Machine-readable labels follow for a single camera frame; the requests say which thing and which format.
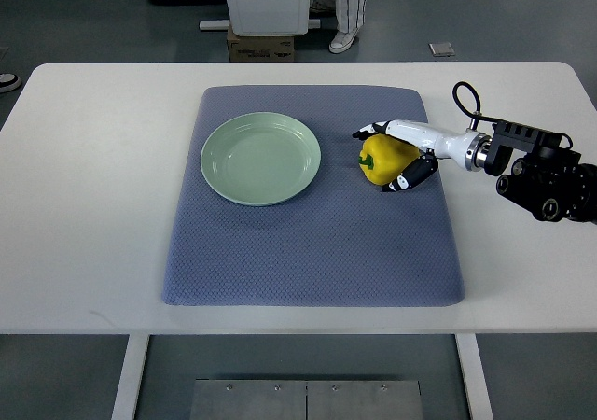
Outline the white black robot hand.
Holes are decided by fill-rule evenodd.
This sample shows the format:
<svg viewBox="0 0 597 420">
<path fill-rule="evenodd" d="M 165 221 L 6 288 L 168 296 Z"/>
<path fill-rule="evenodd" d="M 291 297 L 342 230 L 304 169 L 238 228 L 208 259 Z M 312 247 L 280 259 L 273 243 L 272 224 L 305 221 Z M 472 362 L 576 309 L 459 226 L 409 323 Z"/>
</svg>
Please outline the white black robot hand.
<svg viewBox="0 0 597 420">
<path fill-rule="evenodd" d="M 383 192 L 398 192 L 418 186 L 438 169 L 438 162 L 444 159 L 451 159 L 461 168 L 476 172 L 484 166 L 484 159 L 479 159 L 477 155 L 491 143 L 491 137 L 485 133 L 468 130 L 458 134 L 402 119 L 369 124 L 353 133 L 353 137 L 364 143 L 375 134 L 389 135 L 420 151 L 420 156 L 398 177 L 380 186 Z"/>
</svg>

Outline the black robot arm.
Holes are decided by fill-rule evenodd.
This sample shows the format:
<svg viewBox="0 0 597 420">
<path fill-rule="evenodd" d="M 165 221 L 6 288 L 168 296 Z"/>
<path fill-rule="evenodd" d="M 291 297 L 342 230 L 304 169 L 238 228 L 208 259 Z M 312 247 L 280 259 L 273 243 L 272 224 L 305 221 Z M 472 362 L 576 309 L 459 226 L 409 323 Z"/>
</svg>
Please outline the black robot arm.
<svg viewBox="0 0 597 420">
<path fill-rule="evenodd" d="M 484 116 L 479 94 L 464 81 L 453 86 L 452 98 L 470 117 L 470 133 L 481 121 L 493 126 L 493 134 L 473 142 L 465 163 L 495 176 L 499 195 L 539 221 L 596 222 L 596 166 L 580 161 L 572 141 L 561 145 L 569 135 Z"/>
</svg>

